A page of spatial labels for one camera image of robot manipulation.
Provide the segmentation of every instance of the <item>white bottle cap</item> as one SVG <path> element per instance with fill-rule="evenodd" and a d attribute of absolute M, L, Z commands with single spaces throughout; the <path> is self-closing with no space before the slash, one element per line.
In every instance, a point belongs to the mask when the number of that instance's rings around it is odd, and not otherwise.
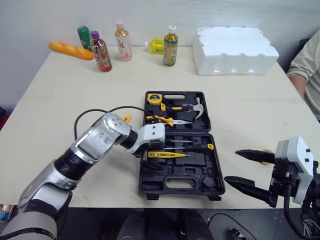
<path fill-rule="evenodd" d="M 170 34 L 175 34 L 176 33 L 176 26 L 175 25 L 170 25 L 169 26 L 169 33 Z"/>

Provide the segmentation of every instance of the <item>baguette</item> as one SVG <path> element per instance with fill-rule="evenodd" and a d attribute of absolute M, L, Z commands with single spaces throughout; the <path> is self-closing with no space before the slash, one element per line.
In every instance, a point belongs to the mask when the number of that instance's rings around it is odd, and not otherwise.
<path fill-rule="evenodd" d="M 80 59 L 86 59 L 86 60 L 94 59 L 93 53 L 90 52 L 89 50 L 85 48 L 73 46 L 67 43 L 63 43 L 63 42 L 58 42 L 58 41 L 50 42 L 49 48 L 59 53 L 68 54 Z"/>

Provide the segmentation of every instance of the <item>yellow pliers handle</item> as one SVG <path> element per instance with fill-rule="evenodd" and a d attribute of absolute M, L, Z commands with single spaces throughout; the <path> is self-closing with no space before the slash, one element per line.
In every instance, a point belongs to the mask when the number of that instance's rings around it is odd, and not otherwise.
<path fill-rule="evenodd" d="M 130 114 L 127 114 L 122 119 L 128 124 L 131 121 L 132 117 Z"/>
<path fill-rule="evenodd" d="M 157 116 L 155 115 L 155 118 L 158 119 L 158 120 L 161 120 L 164 122 L 164 125 L 166 124 L 169 124 L 170 127 L 173 127 L 174 126 L 174 123 L 172 122 L 174 119 L 172 117 L 164 117 L 164 116 Z M 147 120 L 154 120 L 155 119 L 153 116 L 147 116 L 146 119 Z"/>

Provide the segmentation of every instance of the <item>styrofoam block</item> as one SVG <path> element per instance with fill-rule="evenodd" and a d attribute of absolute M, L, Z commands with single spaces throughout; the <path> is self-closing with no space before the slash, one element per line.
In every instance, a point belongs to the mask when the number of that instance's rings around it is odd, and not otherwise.
<path fill-rule="evenodd" d="M 258 28 L 204 27 L 193 40 L 198 75 L 265 75 L 279 54 Z"/>

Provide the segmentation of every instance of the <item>white table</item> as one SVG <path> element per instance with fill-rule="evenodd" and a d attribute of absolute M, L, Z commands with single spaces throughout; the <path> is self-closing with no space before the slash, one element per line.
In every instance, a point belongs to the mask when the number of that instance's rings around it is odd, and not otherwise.
<path fill-rule="evenodd" d="M 202 91 L 205 94 L 223 176 L 255 180 L 268 189 L 273 166 L 242 158 L 241 149 L 275 150 L 278 141 L 302 136 L 320 160 L 320 125 L 276 63 L 265 76 L 197 76 L 190 47 L 180 47 L 173 67 L 162 65 L 161 55 L 133 47 L 133 59 L 121 62 L 110 47 L 113 69 L 102 73 L 94 60 L 52 52 L 0 131 L 0 203 L 16 204 L 23 189 L 73 141 L 75 118 L 91 108 L 109 110 L 123 105 L 144 106 L 146 91 Z M 132 114 L 134 129 L 143 114 Z M 81 119 L 84 131 L 100 116 Z M 267 208 L 225 183 L 222 201 L 199 195 L 160 195 L 148 201 L 138 191 L 139 159 L 115 146 L 82 178 L 73 193 L 72 207 L 119 208 Z M 283 206 L 282 197 L 277 207 Z"/>

